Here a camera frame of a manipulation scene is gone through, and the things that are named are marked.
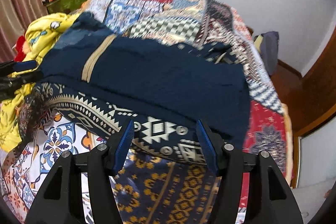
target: silver screw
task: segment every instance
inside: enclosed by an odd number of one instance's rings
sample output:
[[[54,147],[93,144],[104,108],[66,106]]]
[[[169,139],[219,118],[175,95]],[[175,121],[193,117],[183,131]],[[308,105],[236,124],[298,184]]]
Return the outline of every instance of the silver screw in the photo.
[[[228,151],[231,151],[231,150],[234,149],[233,145],[230,144],[230,143],[227,143],[226,145],[224,145],[224,148],[225,148],[226,150],[228,150]]]
[[[104,143],[101,143],[100,145],[97,146],[98,150],[103,151],[107,148],[107,145]]]
[[[267,151],[262,151],[261,152],[261,155],[264,157],[264,158],[268,158],[269,157],[269,153]]]
[[[67,158],[67,157],[70,156],[70,152],[69,152],[69,151],[64,151],[64,152],[61,154],[61,156],[62,156],[63,158]]]

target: gray garment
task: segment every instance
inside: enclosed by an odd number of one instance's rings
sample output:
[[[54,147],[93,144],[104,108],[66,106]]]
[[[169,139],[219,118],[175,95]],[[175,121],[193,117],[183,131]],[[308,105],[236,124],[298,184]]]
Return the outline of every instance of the gray garment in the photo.
[[[260,56],[264,62],[268,75],[276,72],[278,64],[279,33],[267,32],[262,34]]]

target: patterned blanket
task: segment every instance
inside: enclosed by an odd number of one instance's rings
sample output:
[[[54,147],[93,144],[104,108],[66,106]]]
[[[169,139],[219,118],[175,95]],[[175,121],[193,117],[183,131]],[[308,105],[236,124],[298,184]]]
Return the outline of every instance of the patterned blanket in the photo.
[[[284,108],[234,8],[215,0],[92,0],[87,10],[116,34],[128,37],[152,38],[167,46],[183,42],[196,49],[209,43],[229,45],[229,54],[235,59],[226,61],[244,65],[251,97],[244,151],[269,151],[290,180],[292,165],[288,159],[292,148],[285,130],[289,119],[284,119]],[[219,62],[222,58],[218,54],[207,61]],[[17,218],[23,223],[36,192],[63,151],[83,153],[102,142],[103,138],[57,113],[35,130],[24,149],[8,155],[0,153],[1,192]],[[183,165],[147,155],[137,146],[130,149],[119,175],[110,178],[124,223],[205,223],[220,178],[204,165]],[[184,153],[190,158],[199,155],[196,149],[194,143],[184,145]],[[82,174],[82,194],[86,221],[93,223],[86,174]],[[244,174],[237,223],[245,217],[247,196],[248,174]]]

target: folded dark blue clothing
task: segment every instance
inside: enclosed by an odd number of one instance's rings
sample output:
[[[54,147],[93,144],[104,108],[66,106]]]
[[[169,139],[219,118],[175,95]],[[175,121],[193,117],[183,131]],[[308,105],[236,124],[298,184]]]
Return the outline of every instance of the folded dark blue clothing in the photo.
[[[204,119],[225,140],[242,147],[250,98],[241,64],[214,64],[204,58],[206,47],[199,50],[185,43],[167,47],[152,39],[116,37],[101,51],[111,33],[82,14],[45,56],[40,66],[43,81],[190,131],[196,120]],[[89,62],[90,77],[83,78],[88,59],[97,51],[94,64]],[[141,138],[142,130],[136,134]],[[192,141],[197,142],[196,134]],[[162,147],[159,141],[154,150]]]

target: beige stripe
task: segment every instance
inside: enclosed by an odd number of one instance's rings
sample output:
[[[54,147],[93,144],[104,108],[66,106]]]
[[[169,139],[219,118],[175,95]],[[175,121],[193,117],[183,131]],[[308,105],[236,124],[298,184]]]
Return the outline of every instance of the beige stripe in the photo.
[[[145,224],[149,224],[149,222],[151,221],[151,218],[152,218],[152,216],[153,216],[156,208],[158,207],[158,205],[159,205],[159,203],[161,201],[161,198],[162,198],[162,196],[163,196],[163,194],[164,194],[164,192],[165,192],[165,190],[166,190],[166,188],[168,186],[171,174],[173,173],[174,165],[175,165],[175,162],[171,162],[170,170],[169,170],[169,172],[167,174],[166,181],[165,181],[165,183],[164,183],[164,185],[162,187],[162,190],[161,190],[159,196],[157,197],[157,200],[156,200],[156,202],[155,202],[155,204],[154,204],[154,206],[153,206],[153,208],[151,210],[151,213],[149,214],[149,216],[148,216]]]
[[[209,211],[209,208],[212,204],[213,197],[215,196],[215,190],[216,190],[216,188],[218,188],[218,184],[221,182],[221,179],[222,179],[221,177],[216,178],[215,183],[213,184],[213,187],[211,189],[211,193],[210,193],[207,205],[205,206],[204,214],[201,218],[200,224],[203,224],[207,221],[208,211]]]
[[[100,46],[90,55],[88,60],[86,60],[86,63],[83,68],[82,72],[82,80],[86,82],[90,82],[90,78],[92,75],[93,68],[98,61],[99,57],[104,53],[104,51],[107,49],[109,45],[111,45],[113,39],[115,38],[115,35],[109,35],[107,38],[104,39],[104,41],[100,44]]]

